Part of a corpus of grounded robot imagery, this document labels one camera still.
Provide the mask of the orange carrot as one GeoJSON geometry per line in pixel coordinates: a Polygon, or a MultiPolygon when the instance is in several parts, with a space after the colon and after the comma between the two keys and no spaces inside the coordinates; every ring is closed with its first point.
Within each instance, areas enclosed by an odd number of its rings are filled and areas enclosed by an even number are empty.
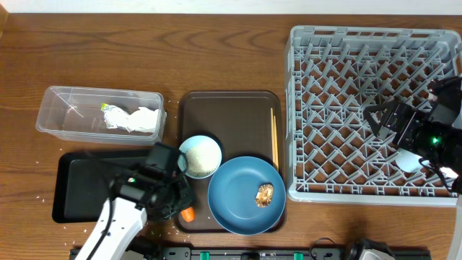
{"type": "Polygon", "coordinates": [[[195,211],[193,207],[188,207],[180,213],[185,222],[192,222],[195,220],[195,211]]]}

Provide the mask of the light blue cup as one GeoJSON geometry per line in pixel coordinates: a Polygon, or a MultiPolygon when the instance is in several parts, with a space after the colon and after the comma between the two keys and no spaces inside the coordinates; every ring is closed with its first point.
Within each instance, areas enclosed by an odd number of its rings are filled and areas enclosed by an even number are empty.
{"type": "Polygon", "coordinates": [[[401,148],[397,150],[397,153],[395,162],[403,172],[415,173],[423,168],[419,162],[420,156],[401,148]]]}

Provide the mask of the light blue rice bowl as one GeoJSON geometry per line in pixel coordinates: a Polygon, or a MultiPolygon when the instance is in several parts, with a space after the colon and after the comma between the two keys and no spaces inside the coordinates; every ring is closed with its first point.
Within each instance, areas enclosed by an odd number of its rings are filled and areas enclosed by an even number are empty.
{"type": "Polygon", "coordinates": [[[211,137],[192,136],[180,145],[179,150],[178,167],[190,178],[208,178],[221,165],[221,148],[211,137]]]}

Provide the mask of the blue plate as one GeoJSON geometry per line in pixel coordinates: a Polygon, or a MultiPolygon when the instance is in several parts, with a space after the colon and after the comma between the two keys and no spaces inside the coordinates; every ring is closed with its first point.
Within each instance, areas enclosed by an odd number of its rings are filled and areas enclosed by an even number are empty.
{"type": "Polygon", "coordinates": [[[231,233],[257,235],[278,223],[286,205],[285,185],[279,172],[258,157],[228,160],[213,174],[208,204],[214,219],[231,233]],[[256,203],[258,189],[271,184],[274,193],[267,207],[256,203]]]}

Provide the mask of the white napkin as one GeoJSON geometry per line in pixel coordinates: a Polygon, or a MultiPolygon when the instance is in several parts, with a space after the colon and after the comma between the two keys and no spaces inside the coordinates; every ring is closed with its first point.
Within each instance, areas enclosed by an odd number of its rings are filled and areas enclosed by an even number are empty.
{"type": "Polygon", "coordinates": [[[146,107],[139,109],[128,116],[126,128],[128,131],[154,133],[159,118],[159,110],[150,110],[146,107]]]}

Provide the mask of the silver foil snack wrapper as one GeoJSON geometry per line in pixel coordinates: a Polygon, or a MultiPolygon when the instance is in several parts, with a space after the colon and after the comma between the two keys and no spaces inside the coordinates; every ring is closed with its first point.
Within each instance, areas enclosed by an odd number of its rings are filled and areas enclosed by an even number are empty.
{"type": "Polygon", "coordinates": [[[129,114],[123,109],[103,103],[100,107],[107,129],[126,128],[128,126],[129,114]]]}

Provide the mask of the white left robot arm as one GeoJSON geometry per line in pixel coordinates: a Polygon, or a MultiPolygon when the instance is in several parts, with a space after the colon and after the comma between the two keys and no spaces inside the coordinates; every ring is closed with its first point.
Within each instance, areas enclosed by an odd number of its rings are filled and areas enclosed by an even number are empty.
{"type": "Polygon", "coordinates": [[[194,192],[185,174],[125,170],[109,184],[109,197],[77,259],[121,259],[150,220],[168,221],[189,208],[194,192]]]}

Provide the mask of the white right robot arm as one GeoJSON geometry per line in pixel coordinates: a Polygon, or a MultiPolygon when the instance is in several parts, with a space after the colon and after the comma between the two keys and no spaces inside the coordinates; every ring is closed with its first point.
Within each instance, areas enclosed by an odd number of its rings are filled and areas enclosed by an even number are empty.
{"type": "Polygon", "coordinates": [[[363,118],[379,139],[394,133],[393,144],[419,156],[419,164],[458,195],[448,258],[461,259],[461,130],[453,127],[461,114],[461,77],[431,81],[428,100],[432,106],[428,113],[393,100],[367,106],[363,118]]]}

